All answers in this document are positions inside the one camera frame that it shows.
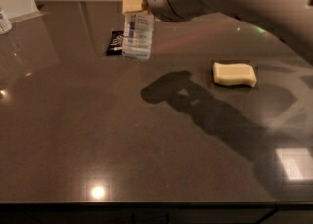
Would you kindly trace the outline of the blue plastic water bottle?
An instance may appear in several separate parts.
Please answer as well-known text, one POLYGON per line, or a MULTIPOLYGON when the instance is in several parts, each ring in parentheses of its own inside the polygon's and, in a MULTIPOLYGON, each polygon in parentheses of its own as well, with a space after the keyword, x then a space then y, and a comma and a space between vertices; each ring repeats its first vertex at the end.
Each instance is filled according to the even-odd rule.
POLYGON ((148 0, 145 11, 123 15, 125 22, 122 54, 126 58, 147 60, 151 55, 154 30, 154 16, 149 10, 148 0))

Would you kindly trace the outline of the black snack bar wrapper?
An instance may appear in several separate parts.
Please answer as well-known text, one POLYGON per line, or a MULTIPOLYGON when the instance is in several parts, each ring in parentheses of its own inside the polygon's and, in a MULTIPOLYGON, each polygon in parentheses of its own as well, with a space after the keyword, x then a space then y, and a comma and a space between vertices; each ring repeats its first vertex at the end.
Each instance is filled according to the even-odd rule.
POLYGON ((113 31, 106 55, 121 55, 123 46, 123 31, 113 31))

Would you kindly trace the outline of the yellow sponge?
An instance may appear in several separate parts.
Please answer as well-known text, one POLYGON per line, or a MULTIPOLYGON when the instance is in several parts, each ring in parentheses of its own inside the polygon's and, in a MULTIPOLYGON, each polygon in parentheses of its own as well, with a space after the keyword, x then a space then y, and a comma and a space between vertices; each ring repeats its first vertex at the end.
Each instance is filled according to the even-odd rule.
POLYGON ((257 78, 254 69, 249 64, 222 64, 215 62, 213 64, 214 82, 224 86, 247 85, 254 87, 257 78))

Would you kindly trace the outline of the white container at left edge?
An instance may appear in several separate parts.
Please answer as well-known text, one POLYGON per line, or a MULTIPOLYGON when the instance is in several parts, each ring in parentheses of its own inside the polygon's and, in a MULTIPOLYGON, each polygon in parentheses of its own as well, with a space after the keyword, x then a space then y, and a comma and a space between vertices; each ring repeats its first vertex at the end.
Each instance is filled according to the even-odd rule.
POLYGON ((13 29, 8 16, 2 8, 0 8, 0 35, 4 35, 13 29))

